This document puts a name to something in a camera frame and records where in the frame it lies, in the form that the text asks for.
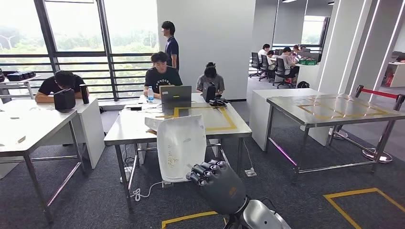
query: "metal table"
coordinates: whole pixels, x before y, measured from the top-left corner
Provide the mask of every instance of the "metal table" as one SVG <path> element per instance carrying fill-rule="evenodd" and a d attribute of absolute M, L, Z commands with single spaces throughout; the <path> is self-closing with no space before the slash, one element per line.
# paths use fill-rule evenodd
<path fill-rule="evenodd" d="M 267 98 L 267 102 L 270 104 L 270 115 L 268 121 L 267 142 L 266 149 L 269 142 L 273 143 L 276 148 L 283 154 L 285 158 L 293 164 L 295 170 L 294 181 L 296 181 L 298 174 L 316 172 L 328 169 L 373 165 L 372 172 L 375 171 L 375 167 L 378 164 L 385 144 L 392 131 L 392 128 L 396 120 L 405 119 L 405 113 L 389 110 L 370 102 L 363 101 L 358 98 L 353 98 L 346 94 L 324 94 L 315 96 L 293 96 L 293 97 L 271 97 Z M 297 156 L 297 160 L 293 160 L 271 137 L 271 125 L 273 120 L 274 110 L 281 111 L 284 115 L 293 119 L 300 125 L 305 127 L 304 137 L 300 152 Z M 308 131 L 313 127 L 320 126 L 334 126 L 333 132 L 345 140 L 355 144 L 361 149 L 368 150 L 364 146 L 354 142 L 351 139 L 341 135 L 337 132 L 337 126 L 356 124 L 356 123 L 368 123 L 368 122 L 382 122 L 388 121 L 388 124 L 384 130 L 382 137 L 377 145 L 377 157 L 374 161 L 351 163 L 346 165 L 300 169 L 301 158 L 304 156 L 305 144 L 308 138 Z M 329 145 L 332 144 L 333 138 L 329 138 Z"/>
<path fill-rule="evenodd" d="M 109 130 L 107 136 L 104 138 L 104 142 L 107 146 L 115 146 L 118 166 L 121 177 L 123 177 L 124 192 L 129 208 L 132 208 L 130 190 L 135 166 L 137 164 L 138 152 L 140 150 L 157 150 L 156 148 L 138 149 L 138 144 L 156 142 L 157 138 L 156 133 L 151 131 L 145 125 L 145 117 L 167 119 L 178 116 L 202 114 L 207 139 L 239 138 L 236 172 L 240 174 L 242 168 L 243 138 L 250 137 L 252 131 L 231 104 L 227 104 L 227 107 L 225 108 L 214 108 L 207 103 L 191 103 L 191 107 L 175 108 L 171 114 L 168 114 L 167 112 L 163 114 L 160 107 L 160 104 L 144 104 L 142 111 L 130 111 L 124 109 Z M 227 161 L 221 143 L 222 142 L 208 145 L 208 147 L 218 146 L 224 159 Z M 120 148 L 120 145 L 123 144 L 135 144 L 135 161 L 129 182 L 125 179 L 126 175 Z"/>
<path fill-rule="evenodd" d="M 21 80 L 21 81 L 9 81 L 9 79 L 6 78 L 3 82 L 0 82 L 0 99 L 3 100 L 3 99 L 7 99 L 7 98 L 26 98 L 26 97 L 34 99 L 34 94 L 32 93 L 30 81 L 33 79 L 38 79 L 40 77 L 41 77 L 41 75 L 38 74 L 33 78 L 29 78 L 29 79 L 25 79 L 25 80 Z M 29 94 L 12 95 L 8 92 L 9 89 L 19 89 L 24 86 L 27 87 Z"/>
<path fill-rule="evenodd" d="M 3 129 L 3 138 L 7 140 L 1 142 L 0 145 L 0 157 L 15 157 L 22 156 L 22 160 L 8 160 L 1 161 L 0 164 L 6 163 L 18 163 L 25 162 L 30 173 L 32 182 L 34 184 L 35 191 L 40 200 L 43 212 L 46 216 L 48 222 L 52 222 L 53 218 L 49 210 L 49 206 L 56 199 L 58 194 L 65 187 L 66 183 L 75 173 L 75 171 L 81 167 L 84 172 L 84 166 L 82 163 L 82 158 L 79 153 L 79 147 L 77 144 L 75 131 L 72 124 L 72 119 L 77 115 L 76 110 L 72 110 L 68 113 L 60 113 L 58 111 L 31 111 L 28 113 L 22 113 L 16 116 L 10 112 L 0 112 L 0 119 L 2 120 L 3 126 L 8 128 Z M 69 123 L 72 138 L 74 141 L 74 146 L 76 149 L 76 155 L 74 156 L 55 156 L 55 157 L 42 157 L 42 158 L 31 158 L 30 154 L 42 146 L 47 140 L 49 140 L 58 130 Z M 43 196 L 41 187 L 38 183 L 37 175 L 35 173 L 35 168 L 33 162 L 35 161 L 47 161 L 47 160 L 62 160 L 62 159 L 77 159 L 78 162 L 66 179 L 63 181 L 61 186 L 47 202 Z"/>

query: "black thermos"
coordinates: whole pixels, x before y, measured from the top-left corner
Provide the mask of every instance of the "black thermos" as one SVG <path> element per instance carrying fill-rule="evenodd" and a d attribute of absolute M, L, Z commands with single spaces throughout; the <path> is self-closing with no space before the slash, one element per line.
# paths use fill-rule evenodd
<path fill-rule="evenodd" d="M 80 86 L 80 91 L 82 92 L 82 98 L 83 98 L 83 103 L 88 104 L 88 95 L 87 95 L 87 86 L 86 84 L 81 84 Z"/>

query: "white plastic cover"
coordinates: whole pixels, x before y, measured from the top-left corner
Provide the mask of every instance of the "white plastic cover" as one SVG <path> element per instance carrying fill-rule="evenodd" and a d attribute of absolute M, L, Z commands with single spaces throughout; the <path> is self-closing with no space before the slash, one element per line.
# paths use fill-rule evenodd
<path fill-rule="evenodd" d="M 202 115 L 164 120 L 158 127 L 158 155 L 162 179 L 168 182 L 187 181 L 189 165 L 205 158 L 207 140 Z"/>

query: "man in black t-shirt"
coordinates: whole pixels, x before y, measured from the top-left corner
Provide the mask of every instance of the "man in black t-shirt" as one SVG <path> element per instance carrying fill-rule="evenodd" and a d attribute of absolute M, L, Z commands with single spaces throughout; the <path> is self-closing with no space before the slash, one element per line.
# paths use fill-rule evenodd
<path fill-rule="evenodd" d="M 54 76 L 44 80 L 38 93 L 35 95 L 35 101 L 37 103 L 53 103 L 53 97 L 50 97 L 49 95 L 66 88 L 73 89 L 75 91 L 75 98 L 81 99 L 81 84 L 85 84 L 85 82 L 80 76 L 75 75 L 70 71 L 57 71 Z"/>
<path fill-rule="evenodd" d="M 143 88 L 145 96 L 148 96 L 149 86 L 152 86 L 153 96 L 160 99 L 159 86 L 183 85 L 177 70 L 166 65 L 167 58 L 167 54 L 164 52 L 154 53 L 150 57 L 153 67 L 146 71 L 145 87 Z"/>

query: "red rope barrier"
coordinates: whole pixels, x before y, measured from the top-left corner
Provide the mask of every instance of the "red rope barrier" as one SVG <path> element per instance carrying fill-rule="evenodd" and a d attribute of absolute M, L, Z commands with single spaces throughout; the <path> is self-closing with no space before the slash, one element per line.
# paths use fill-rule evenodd
<path fill-rule="evenodd" d="M 377 94 L 377 95 L 381 95 L 381 96 L 385 96 L 385 97 L 389 97 L 389 98 L 393 98 L 396 99 L 398 95 L 396 94 L 391 94 L 391 93 L 386 93 L 386 92 L 379 92 L 379 91 L 373 91 L 370 89 L 365 89 L 362 88 L 362 92 L 367 92 L 367 93 L 371 93 L 371 94 Z"/>

